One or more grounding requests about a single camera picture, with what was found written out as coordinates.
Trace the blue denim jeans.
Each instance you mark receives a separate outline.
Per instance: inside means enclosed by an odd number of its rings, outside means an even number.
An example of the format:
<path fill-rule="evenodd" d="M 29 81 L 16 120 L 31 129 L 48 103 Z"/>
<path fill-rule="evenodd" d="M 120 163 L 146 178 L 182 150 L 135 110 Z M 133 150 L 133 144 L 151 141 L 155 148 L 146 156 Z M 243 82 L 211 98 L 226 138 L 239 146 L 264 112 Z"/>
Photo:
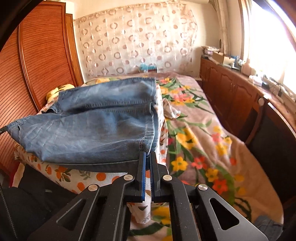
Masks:
<path fill-rule="evenodd" d="M 155 152 L 154 78 L 133 77 L 63 91 L 47 111 L 9 123 L 8 134 L 39 160 L 96 171 Z"/>

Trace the floral pink blanket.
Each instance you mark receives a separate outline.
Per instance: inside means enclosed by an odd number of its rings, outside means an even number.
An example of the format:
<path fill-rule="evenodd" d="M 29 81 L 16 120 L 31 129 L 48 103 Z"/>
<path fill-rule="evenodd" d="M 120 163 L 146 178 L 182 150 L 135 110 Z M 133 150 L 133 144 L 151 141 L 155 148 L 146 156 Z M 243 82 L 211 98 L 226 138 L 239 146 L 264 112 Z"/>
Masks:
<path fill-rule="evenodd" d="M 171 175 L 205 183 L 254 224 L 261 216 L 283 224 L 283 208 L 269 178 L 247 146 L 225 130 L 195 79 L 153 73 L 161 88 L 166 163 Z"/>

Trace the orange print bed sheet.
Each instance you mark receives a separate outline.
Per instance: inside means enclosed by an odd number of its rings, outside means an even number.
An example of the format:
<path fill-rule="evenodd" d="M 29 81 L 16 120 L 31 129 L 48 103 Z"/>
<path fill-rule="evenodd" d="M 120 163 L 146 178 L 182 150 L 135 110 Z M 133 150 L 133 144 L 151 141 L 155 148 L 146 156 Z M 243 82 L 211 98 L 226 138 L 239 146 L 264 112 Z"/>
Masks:
<path fill-rule="evenodd" d="M 165 164 L 167 154 L 167 148 L 165 147 L 165 144 L 168 142 L 165 140 L 166 127 L 163 100 L 161 88 L 158 84 L 156 85 L 156 91 L 157 104 L 155 107 L 159 115 L 159 137 L 156 147 L 156 158 L 160 164 Z M 15 159 L 21 163 L 16 172 L 17 174 L 19 174 L 20 169 L 23 169 L 27 164 L 39 171 L 51 181 L 76 194 L 81 193 L 90 184 L 97 184 L 99 186 L 109 185 L 116 178 L 124 175 L 122 172 L 112 173 L 110 171 L 89 172 L 76 169 L 68 170 L 67 168 L 56 164 L 42 162 L 33 154 L 26 152 L 25 149 L 18 143 L 15 144 L 14 155 Z M 146 224 L 151 220 L 152 198 L 149 184 L 145 185 L 144 191 L 145 201 L 138 204 L 130 203 L 127 205 L 136 222 L 140 224 Z"/>

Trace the folded dark denim garment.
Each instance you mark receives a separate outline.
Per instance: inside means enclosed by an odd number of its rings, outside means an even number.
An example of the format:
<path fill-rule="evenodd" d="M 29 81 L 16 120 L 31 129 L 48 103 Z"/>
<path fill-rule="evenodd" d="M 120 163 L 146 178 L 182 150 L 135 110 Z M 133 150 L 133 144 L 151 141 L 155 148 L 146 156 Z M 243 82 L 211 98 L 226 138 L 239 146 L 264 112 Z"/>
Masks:
<path fill-rule="evenodd" d="M 278 223 L 265 215 L 259 216 L 255 220 L 254 225 L 266 235 L 269 241 L 277 240 L 283 230 L 283 224 Z"/>

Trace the wooden sideboard cabinet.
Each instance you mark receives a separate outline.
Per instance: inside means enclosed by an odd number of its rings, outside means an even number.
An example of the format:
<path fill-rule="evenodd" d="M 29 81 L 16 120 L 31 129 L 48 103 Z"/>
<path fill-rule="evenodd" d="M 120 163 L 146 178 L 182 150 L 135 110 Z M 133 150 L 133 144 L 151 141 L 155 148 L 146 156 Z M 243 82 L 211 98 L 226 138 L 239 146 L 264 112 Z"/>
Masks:
<path fill-rule="evenodd" d="M 222 126 L 249 142 L 257 133 L 264 116 L 287 135 L 295 135 L 295 117 L 275 94 L 251 84 L 238 71 L 201 57 L 202 89 Z"/>

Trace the yellow plush toy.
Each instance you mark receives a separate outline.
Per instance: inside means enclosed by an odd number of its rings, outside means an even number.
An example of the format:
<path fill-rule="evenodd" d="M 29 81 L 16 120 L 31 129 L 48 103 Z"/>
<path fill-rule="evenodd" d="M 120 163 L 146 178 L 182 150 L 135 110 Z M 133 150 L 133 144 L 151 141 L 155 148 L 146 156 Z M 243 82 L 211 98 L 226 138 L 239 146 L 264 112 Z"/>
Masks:
<path fill-rule="evenodd" d="M 60 85 L 59 87 L 56 87 L 55 89 L 47 93 L 46 95 L 47 103 L 52 102 L 54 98 L 58 97 L 60 92 L 73 89 L 73 88 L 75 88 L 75 86 L 72 84 Z"/>

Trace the cardboard box on cabinet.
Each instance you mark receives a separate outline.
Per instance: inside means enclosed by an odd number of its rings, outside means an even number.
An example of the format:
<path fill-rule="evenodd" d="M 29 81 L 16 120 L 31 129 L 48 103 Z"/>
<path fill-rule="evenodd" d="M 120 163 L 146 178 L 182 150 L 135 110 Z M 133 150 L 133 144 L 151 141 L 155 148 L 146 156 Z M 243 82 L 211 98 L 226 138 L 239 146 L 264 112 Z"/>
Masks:
<path fill-rule="evenodd" d="M 212 61 L 218 65 L 228 65 L 234 67 L 235 59 L 224 55 L 221 52 L 213 52 Z"/>

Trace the stack of books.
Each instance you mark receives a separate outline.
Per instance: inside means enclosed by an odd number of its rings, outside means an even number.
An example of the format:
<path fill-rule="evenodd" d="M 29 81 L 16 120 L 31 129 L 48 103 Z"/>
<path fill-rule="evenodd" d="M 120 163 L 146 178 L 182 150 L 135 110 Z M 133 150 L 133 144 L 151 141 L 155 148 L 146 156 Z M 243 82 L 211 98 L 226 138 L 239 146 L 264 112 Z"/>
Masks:
<path fill-rule="evenodd" d="M 214 52 L 219 53 L 221 51 L 220 48 L 211 47 L 211 46 L 202 46 L 203 54 L 206 56 L 212 56 Z"/>

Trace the circle pattern sheer curtain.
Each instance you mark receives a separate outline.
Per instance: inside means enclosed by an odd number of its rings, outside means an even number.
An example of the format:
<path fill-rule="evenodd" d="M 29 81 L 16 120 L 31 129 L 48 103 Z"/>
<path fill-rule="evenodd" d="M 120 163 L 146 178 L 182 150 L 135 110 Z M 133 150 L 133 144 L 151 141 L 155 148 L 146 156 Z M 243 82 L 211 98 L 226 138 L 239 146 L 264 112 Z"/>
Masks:
<path fill-rule="evenodd" d="M 186 4 L 131 4 L 82 16 L 74 24 L 86 79 L 137 73 L 142 63 L 155 64 L 158 72 L 194 74 L 198 26 Z"/>

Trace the wooden louvered wardrobe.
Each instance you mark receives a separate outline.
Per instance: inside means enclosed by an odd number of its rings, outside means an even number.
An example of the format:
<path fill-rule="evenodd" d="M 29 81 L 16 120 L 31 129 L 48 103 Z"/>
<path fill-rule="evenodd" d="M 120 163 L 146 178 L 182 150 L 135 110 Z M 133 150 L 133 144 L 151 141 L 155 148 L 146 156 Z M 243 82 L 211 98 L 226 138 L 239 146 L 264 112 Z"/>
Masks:
<path fill-rule="evenodd" d="M 36 114 L 47 93 L 64 84 L 83 84 L 73 17 L 66 3 L 42 1 L 1 50 L 1 127 Z"/>

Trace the wooden framed window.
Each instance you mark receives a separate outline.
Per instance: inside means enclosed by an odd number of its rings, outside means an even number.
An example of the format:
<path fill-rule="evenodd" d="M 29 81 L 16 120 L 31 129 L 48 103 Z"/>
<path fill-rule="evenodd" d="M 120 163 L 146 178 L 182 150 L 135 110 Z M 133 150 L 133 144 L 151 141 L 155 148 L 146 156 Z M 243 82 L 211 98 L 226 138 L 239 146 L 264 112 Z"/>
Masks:
<path fill-rule="evenodd" d="M 295 92 L 295 27 L 274 1 L 239 1 L 243 57 Z"/>

